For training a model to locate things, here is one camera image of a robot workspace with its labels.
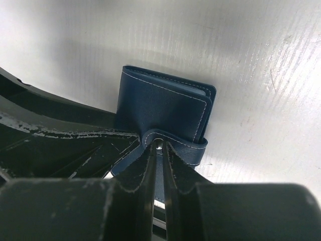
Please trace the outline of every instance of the card holder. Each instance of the card holder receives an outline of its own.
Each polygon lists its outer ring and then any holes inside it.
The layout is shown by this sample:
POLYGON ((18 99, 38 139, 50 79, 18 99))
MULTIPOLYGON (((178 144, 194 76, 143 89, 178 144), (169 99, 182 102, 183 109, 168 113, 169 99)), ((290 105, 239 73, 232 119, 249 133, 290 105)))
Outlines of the card holder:
POLYGON ((207 145, 204 134, 215 95, 216 89, 211 85, 124 66, 115 126, 139 133, 141 145, 118 163, 112 173, 124 170, 156 138, 171 142, 187 164, 197 166, 207 145))

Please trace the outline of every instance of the wallet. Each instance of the wallet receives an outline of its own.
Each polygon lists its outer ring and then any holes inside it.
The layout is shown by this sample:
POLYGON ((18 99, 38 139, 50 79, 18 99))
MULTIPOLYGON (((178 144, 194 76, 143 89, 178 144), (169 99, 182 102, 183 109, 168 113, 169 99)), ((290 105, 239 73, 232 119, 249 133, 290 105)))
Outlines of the wallet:
MULTIPOLYGON (((204 134, 215 95, 211 85, 124 66, 115 127, 139 133, 141 144, 112 169, 112 174, 123 171, 155 139, 170 142, 189 166, 199 165, 207 145, 204 134)), ((162 161, 160 150, 155 198, 164 202, 162 161)))

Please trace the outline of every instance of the silver snap button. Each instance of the silver snap button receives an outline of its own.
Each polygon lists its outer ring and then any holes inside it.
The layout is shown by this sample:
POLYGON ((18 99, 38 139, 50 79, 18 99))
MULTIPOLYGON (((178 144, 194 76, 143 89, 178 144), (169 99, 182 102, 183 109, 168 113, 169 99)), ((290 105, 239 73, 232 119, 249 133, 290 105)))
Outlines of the silver snap button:
POLYGON ((156 143, 156 150, 163 149, 163 139, 162 138, 156 138, 154 140, 154 142, 156 143))

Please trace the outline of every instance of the leather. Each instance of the leather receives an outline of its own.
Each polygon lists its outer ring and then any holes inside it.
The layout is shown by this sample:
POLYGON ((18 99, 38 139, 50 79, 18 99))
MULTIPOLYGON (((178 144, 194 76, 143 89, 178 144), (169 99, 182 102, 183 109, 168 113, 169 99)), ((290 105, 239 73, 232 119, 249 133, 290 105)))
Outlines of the leather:
MULTIPOLYGON (((215 95, 215 88, 207 84, 124 66, 115 126, 139 133, 141 145, 118 163, 112 174, 123 171, 156 138, 169 141, 187 164, 197 166, 207 145, 204 133, 215 95)), ((155 195, 164 201, 161 152, 157 155, 155 195)))

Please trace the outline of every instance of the scratched surface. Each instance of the scratched surface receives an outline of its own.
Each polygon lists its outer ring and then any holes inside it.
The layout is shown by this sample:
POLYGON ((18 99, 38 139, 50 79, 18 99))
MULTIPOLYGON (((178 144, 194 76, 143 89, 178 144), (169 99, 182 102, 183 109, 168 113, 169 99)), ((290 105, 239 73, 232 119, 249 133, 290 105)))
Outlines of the scratched surface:
POLYGON ((213 182, 295 182, 321 202, 321 3, 0 2, 0 65, 116 111, 125 64, 212 84, 197 170, 213 182))

